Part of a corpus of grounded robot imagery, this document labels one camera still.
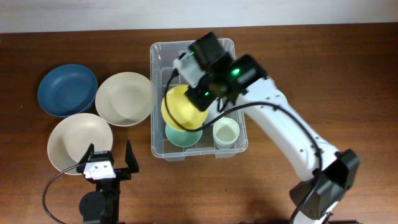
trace white plate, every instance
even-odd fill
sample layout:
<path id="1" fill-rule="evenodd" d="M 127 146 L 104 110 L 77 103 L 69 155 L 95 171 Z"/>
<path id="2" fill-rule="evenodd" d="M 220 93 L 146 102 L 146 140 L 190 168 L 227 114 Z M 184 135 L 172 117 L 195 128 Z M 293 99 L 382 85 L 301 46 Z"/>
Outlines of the white plate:
<path id="1" fill-rule="evenodd" d="M 152 109 L 150 81 L 134 72 L 115 74 L 99 87 L 95 107 L 109 124 L 123 127 L 139 124 Z"/>
<path id="2" fill-rule="evenodd" d="M 94 144 L 94 151 L 110 151 L 113 143 L 111 128 L 97 115 L 75 114 L 54 128 L 47 144 L 47 154 L 52 165 L 62 171 L 77 164 L 90 143 Z M 72 169 L 66 174 L 79 173 Z"/>

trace green light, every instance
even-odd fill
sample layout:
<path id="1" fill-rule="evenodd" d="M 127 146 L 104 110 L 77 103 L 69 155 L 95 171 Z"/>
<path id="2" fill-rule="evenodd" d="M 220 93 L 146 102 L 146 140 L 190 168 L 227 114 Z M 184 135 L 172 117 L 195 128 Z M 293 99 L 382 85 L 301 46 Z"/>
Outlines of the green light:
<path id="1" fill-rule="evenodd" d="M 234 76 L 239 75 L 239 72 L 240 72 L 240 69 L 237 68 L 232 71 L 232 75 L 234 75 Z"/>

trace blue plate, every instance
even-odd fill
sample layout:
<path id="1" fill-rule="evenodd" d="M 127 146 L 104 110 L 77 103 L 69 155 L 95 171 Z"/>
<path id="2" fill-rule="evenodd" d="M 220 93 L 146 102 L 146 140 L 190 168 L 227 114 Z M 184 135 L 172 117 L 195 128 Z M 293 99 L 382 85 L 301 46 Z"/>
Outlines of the blue plate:
<path id="1" fill-rule="evenodd" d="M 68 64 L 53 69 L 43 78 L 37 99 L 46 113 L 66 118 L 89 110 L 97 90 L 97 79 L 90 69 Z"/>

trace teal bowl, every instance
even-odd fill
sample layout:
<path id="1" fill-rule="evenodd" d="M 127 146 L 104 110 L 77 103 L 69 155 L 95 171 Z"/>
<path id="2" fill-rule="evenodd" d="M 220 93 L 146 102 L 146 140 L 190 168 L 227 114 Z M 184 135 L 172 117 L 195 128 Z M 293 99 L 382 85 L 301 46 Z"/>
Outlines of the teal bowl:
<path id="1" fill-rule="evenodd" d="M 179 131 L 166 124 L 167 139 L 169 139 L 172 144 L 178 147 L 193 146 L 199 141 L 202 134 L 203 131 L 197 131 L 194 133 L 188 131 Z"/>

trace wood surface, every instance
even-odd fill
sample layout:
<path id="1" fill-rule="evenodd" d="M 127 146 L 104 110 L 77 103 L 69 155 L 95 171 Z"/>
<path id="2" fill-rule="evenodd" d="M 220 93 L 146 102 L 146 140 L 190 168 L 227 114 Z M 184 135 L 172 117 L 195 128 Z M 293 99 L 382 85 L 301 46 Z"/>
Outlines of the wood surface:
<path id="1" fill-rule="evenodd" d="M 194 40 L 212 29 L 120 30 L 0 35 L 0 223 L 53 223 L 41 199 L 57 173 L 47 140 L 62 120 L 37 102 L 44 75 L 80 63 L 99 83 L 124 71 L 150 75 L 155 42 Z M 290 104 L 340 150 L 354 149 L 361 166 L 332 220 L 366 224 L 398 220 L 398 24 L 213 29 L 237 56 L 251 54 Z M 294 210 L 289 190 L 299 179 L 275 144 L 246 118 L 248 149 L 232 158 L 166 162 L 150 151 L 150 118 L 112 126 L 115 166 L 124 167 L 130 139 L 141 171 L 121 184 L 120 221 L 136 223 L 267 223 Z M 47 206 L 81 223 L 78 204 L 95 189 L 83 176 L 53 183 Z"/>

